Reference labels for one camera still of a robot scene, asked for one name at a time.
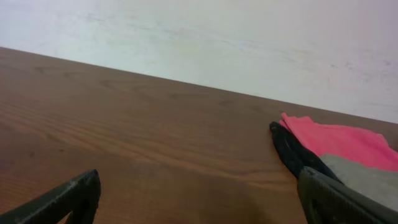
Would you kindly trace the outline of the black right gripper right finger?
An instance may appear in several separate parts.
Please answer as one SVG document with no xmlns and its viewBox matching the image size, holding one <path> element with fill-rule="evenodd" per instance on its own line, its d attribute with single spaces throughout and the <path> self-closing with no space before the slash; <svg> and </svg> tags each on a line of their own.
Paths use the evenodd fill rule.
<svg viewBox="0 0 398 224">
<path fill-rule="evenodd" d="M 297 191 L 311 224 L 397 224 L 397 212 L 311 167 L 300 172 Z"/>
</svg>

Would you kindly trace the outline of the khaki shorts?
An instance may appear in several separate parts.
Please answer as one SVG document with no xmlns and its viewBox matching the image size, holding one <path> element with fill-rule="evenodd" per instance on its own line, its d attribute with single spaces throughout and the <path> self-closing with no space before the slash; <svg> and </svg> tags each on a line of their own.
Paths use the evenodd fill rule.
<svg viewBox="0 0 398 224">
<path fill-rule="evenodd" d="M 320 159 L 347 187 L 397 211 L 397 172 L 366 167 L 332 154 Z"/>
</svg>

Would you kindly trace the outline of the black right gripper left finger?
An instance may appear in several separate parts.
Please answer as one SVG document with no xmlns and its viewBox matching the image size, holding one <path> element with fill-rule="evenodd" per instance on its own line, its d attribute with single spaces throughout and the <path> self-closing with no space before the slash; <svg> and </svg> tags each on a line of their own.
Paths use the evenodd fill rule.
<svg viewBox="0 0 398 224">
<path fill-rule="evenodd" d="M 1 215 L 1 223 L 93 223 L 101 196 L 97 170 L 88 170 L 20 207 Z"/>
</svg>

